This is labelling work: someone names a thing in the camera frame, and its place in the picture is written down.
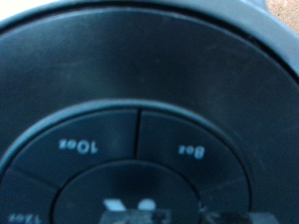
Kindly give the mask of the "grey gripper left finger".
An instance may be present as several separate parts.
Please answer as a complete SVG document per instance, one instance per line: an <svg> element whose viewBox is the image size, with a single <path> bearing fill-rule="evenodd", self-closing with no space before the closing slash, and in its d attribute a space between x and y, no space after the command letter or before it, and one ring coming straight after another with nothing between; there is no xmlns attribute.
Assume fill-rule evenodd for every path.
<svg viewBox="0 0 299 224"><path fill-rule="evenodd" d="M127 210L106 211L101 216L101 224L171 224L169 210Z"/></svg>

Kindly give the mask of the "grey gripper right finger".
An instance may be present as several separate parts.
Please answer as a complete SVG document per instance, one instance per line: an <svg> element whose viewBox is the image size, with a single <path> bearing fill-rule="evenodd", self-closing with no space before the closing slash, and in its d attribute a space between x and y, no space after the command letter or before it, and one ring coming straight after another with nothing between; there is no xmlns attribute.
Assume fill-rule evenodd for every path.
<svg viewBox="0 0 299 224"><path fill-rule="evenodd" d="M271 213L202 213L199 224L280 224Z"/></svg>

